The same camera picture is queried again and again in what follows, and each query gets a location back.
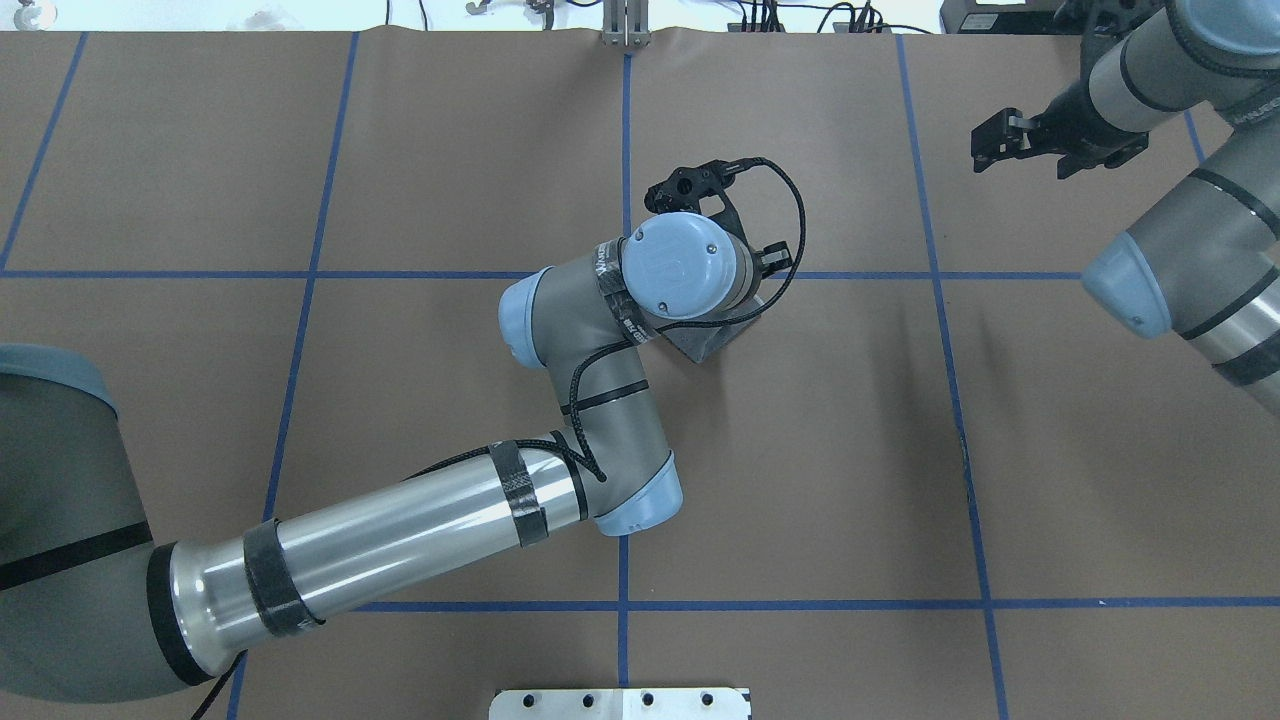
light blue joint cap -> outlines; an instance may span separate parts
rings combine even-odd
[[[1165,293],[1133,236],[1124,232],[1089,263],[1084,290],[1140,337],[1151,340],[1174,328]]]
[[[511,355],[517,363],[534,370],[547,366],[538,359],[538,350],[534,348],[534,295],[543,274],[550,269],[548,265],[508,287],[498,302],[498,327],[502,329],[502,340],[511,347]]]
[[[630,536],[671,520],[684,503],[685,493],[680,489],[676,454],[672,452],[658,474],[650,478],[640,492],[596,518],[595,525],[602,533],[613,538]]]
[[[73,387],[101,400],[119,415],[102,373],[79,352],[47,345],[0,345],[0,375],[22,375]]]
[[[716,310],[733,290],[737,249],[710,218],[663,213],[622,246],[622,278],[645,311],[689,320]]]
[[[1181,0],[1196,35],[1238,55],[1280,54],[1280,0]]]

label sticker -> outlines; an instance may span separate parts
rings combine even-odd
[[[960,24],[960,31],[991,29],[996,27],[996,20],[998,18],[1000,13],[973,13],[972,15],[965,17],[964,23]]]

grid line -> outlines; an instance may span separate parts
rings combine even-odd
[[[622,236],[631,234],[631,53],[622,55]],[[631,684],[631,538],[618,538],[618,687]]]
[[[12,279],[311,279],[317,281],[518,281],[536,270],[0,270]],[[1030,270],[942,270],[945,281],[1078,281],[1080,273]],[[799,270],[797,281],[932,281],[925,270]],[[781,282],[774,275],[767,282]]]
[[[1134,610],[1280,607],[1280,596],[1027,597],[937,600],[627,600],[628,612],[938,612],[1002,610]],[[366,614],[617,612],[612,600],[380,601]]]
[[[298,386],[298,370],[302,364],[302,348],[307,340],[307,325],[311,316],[311,299],[315,295],[316,275],[320,268],[320,251],[324,246],[325,222],[329,215],[329,200],[333,196],[333,177],[338,172],[338,152],[342,150],[342,127],[347,117],[347,100],[351,97],[351,81],[356,69],[356,51],[360,47],[360,33],[351,33],[351,45],[347,49],[347,68],[342,79],[342,94],[338,97],[338,118],[334,120],[333,141],[329,146],[329,167],[325,172],[324,190],[320,195],[320,210],[316,214],[316,232],[311,242],[311,261],[307,266],[307,284],[302,292],[302,309],[298,311],[298,329],[293,341],[293,356],[289,361],[289,377],[284,387],[284,402],[280,409],[280,425],[275,438],[275,454],[271,459],[271,475],[266,483],[266,498],[262,502],[262,521],[266,523],[275,515],[275,493],[280,483],[280,468],[284,464],[284,445],[289,434],[289,420],[293,415],[293,397]],[[239,667],[232,682],[230,700],[227,705],[227,720],[236,720],[239,715],[239,696],[244,688],[244,669],[248,665],[248,653],[241,659]]]
[[[76,79],[76,69],[79,68],[79,60],[84,55],[86,42],[88,42],[88,33],[82,32],[79,41],[76,42],[76,53],[72,54],[72,61],[67,67],[67,77],[63,78],[63,87],[58,91],[54,111],[49,114],[49,124],[45,126],[45,135],[40,138],[40,147],[36,149],[36,158],[31,161],[31,172],[27,173],[27,182],[22,187],[22,196],[18,197],[18,205],[13,209],[13,219],[9,222],[9,234],[5,236],[4,249],[0,249],[0,270],[4,270],[5,265],[9,264],[9,254],[13,252],[13,245],[18,241],[18,228],[22,227],[22,217],[27,213],[27,202],[31,200],[31,193],[36,190],[36,178],[40,176],[40,168],[45,164],[45,152],[49,151],[49,143],[54,140],[54,128],[58,127],[58,120],[63,117],[63,105],[67,104],[67,96],[72,91],[72,81]]]
[[[1183,119],[1187,120],[1187,135],[1192,138],[1192,150],[1196,151],[1196,160],[1201,164],[1204,163],[1204,146],[1199,141],[1199,131],[1196,129],[1196,118],[1192,117],[1190,110],[1183,110]]]
[[[929,213],[929,192],[924,182],[924,160],[920,156],[920,137],[915,124],[915,105],[911,100],[911,78],[906,64],[906,45],[902,36],[895,36],[897,44],[899,73],[902,79],[902,102],[906,108],[906,128],[911,138],[911,160],[915,165],[915,188],[920,197],[920,219],[924,224],[924,243],[929,255],[929,272],[933,274],[933,305],[938,313],[938,332],[942,336],[942,356],[946,361],[947,386],[951,391],[951,414],[956,436],[960,441],[960,460],[964,468],[965,491],[969,496],[969,532],[973,538],[974,564],[978,569],[978,592],[982,594],[983,621],[987,626],[987,652],[991,657],[991,678],[996,693],[996,711],[1000,720],[1009,720],[1009,701],[1005,696],[1005,673],[1000,659],[1000,635],[996,632],[996,612],[991,603],[991,580],[987,577],[987,551],[982,542],[982,518],[978,514],[978,493],[973,483],[973,461],[969,456],[969,439],[964,427],[964,406],[960,402],[960,383],[956,378],[955,355],[951,348],[951,327],[947,322],[946,299],[942,295],[942,273],[938,264],[938,249],[933,237],[933,218]]]

black band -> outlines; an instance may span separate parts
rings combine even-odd
[[[1253,299],[1262,295],[1262,291],[1265,291],[1266,288],[1271,287],[1271,283],[1274,283],[1276,278],[1280,278],[1280,268],[1272,266],[1270,270],[1267,270],[1267,274],[1262,275],[1261,281],[1253,283],[1253,287],[1244,291],[1243,295],[1236,297],[1234,302],[1224,307],[1220,313],[1204,320],[1203,323],[1196,325],[1194,328],[1178,334],[1183,336],[1183,340],[1196,340],[1199,336],[1207,333],[1208,331],[1221,325],[1224,320],[1239,313],[1240,307],[1244,307],[1249,302],[1253,302]]]
[[[146,520],[0,565],[0,592],[151,542]]]
[[[1179,108],[1170,108],[1169,105],[1162,105],[1156,102],[1147,96],[1146,92],[1138,90],[1138,86],[1133,82],[1133,76],[1129,74],[1129,41],[1126,40],[1124,47],[1120,49],[1120,79],[1124,81],[1124,86],[1129,88],[1129,95],[1133,95],[1134,100],[1142,102],[1143,105],[1151,108],[1152,110],[1160,110],[1161,113],[1181,113]]]
[[[1193,32],[1187,27],[1187,20],[1183,19],[1181,9],[1179,3],[1169,0],[1166,15],[1169,17],[1169,27],[1174,31],[1174,38],[1178,40],[1178,45],[1181,46],[1183,53],[1190,58],[1197,65],[1204,68],[1206,70],[1225,76],[1236,77],[1247,79],[1265,79],[1280,77],[1280,69],[1262,69],[1262,68],[1235,68],[1219,63],[1217,60],[1206,55],[1197,45],[1196,38],[1192,37]]]
[[[147,561],[147,610],[151,614],[151,632],[169,669],[179,680],[195,687],[212,680],[214,676],[205,673],[196,662],[187,641],[182,639],[178,612],[173,607],[173,592],[169,587],[169,561],[173,559],[174,544],[177,543],[151,551],[151,560]]]
[[[1217,114],[1235,129],[1270,120],[1276,113],[1280,113],[1280,79],[1230,108],[1217,109]]]
[[[552,430],[552,437],[556,438],[556,445],[568,447],[568,443],[564,442],[564,436],[559,430]],[[573,461],[570,454],[561,454],[561,457],[564,460],[568,475],[573,480],[573,495],[577,496],[577,519],[586,520],[586,488],[582,487],[582,474],[577,471],[577,462]]]
[[[590,410],[591,407],[598,407],[605,402],[613,402],[614,400],[622,400],[628,395],[635,395],[643,389],[649,389],[649,380],[636,380],[628,386],[616,387],[609,392],[602,392],[600,395],[593,395],[591,397],[577,401],[577,411]],[[561,405],[561,415],[568,415],[572,407],[568,405]]]
[[[621,237],[595,247],[595,283],[600,288],[604,304],[613,313],[613,319],[618,322],[622,337],[630,340],[632,345],[644,345],[657,337],[645,320],[640,305],[627,292],[627,283],[622,277]]]
[[[1249,213],[1253,213],[1260,220],[1266,223],[1266,225],[1271,228],[1271,234],[1276,236],[1276,240],[1280,240],[1280,218],[1276,217],[1271,208],[1267,208],[1266,202],[1258,200],[1256,195],[1212,170],[1206,170],[1204,168],[1196,168],[1192,170],[1189,177],[1204,181],[1239,200],[1240,205],[1244,205]]]
[[[489,446],[489,457],[498,470],[502,492],[511,506],[511,519],[516,523],[516,536],[520,547],[529,547],[547,539],[547,509],[538,502],[534,493],[534,480],[529,477],[525,459],[512,441],[495,442]]]
[[[1270,378],[1280,370],[1280,331],[1254,345],[1239,357],[1213,365],[1226,382],[1244,387]]]
[[[311,615],[298,593],[278,533],[279,520],[268,520],[244,533],[244,577],[262,625],[278,638],[305,633],[324,620]]]

metal bracket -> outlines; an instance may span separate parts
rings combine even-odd
[[[623,50],[649,45],[649,0],[604,0],[600,40]]]
[[[489,705],[489,720],[750,720],[745,688],[603,688],[504,691]]]

